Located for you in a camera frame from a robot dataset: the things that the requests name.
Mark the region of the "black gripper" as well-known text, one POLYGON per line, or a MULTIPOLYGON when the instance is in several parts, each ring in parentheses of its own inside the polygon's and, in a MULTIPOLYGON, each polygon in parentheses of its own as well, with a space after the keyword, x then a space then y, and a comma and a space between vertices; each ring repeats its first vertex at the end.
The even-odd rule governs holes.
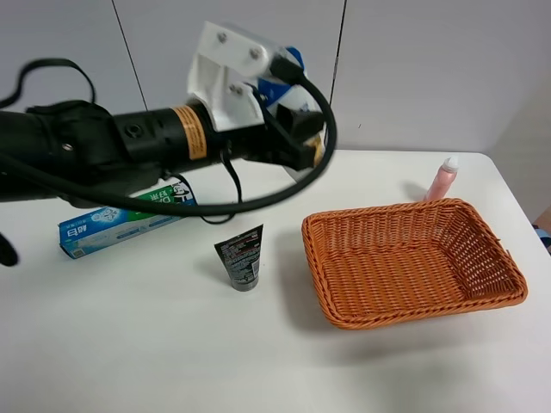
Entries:
POLYGON ((216 132, 206 114, 206 162, 220 162, 220 152, 229 150, 230 159, 269 163, 304 170, 315 166, 316 148, 298 145, 294 140, 309 140, 324 127, 319 111, 295 110, 278 104, 276 116, 268 124, 216 132))

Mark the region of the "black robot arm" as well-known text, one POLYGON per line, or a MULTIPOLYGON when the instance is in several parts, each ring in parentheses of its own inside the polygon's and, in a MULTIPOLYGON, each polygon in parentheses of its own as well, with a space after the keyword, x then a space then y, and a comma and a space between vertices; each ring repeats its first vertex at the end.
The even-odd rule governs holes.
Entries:
POLYGON ((176 108, 110 114, 86 101, 1 113, 1 152, 48 174, 111 194, 130 195, 224 156, 304 170, 318 111, 277 106, 263 125, 217 132, 197 100, 176 108))

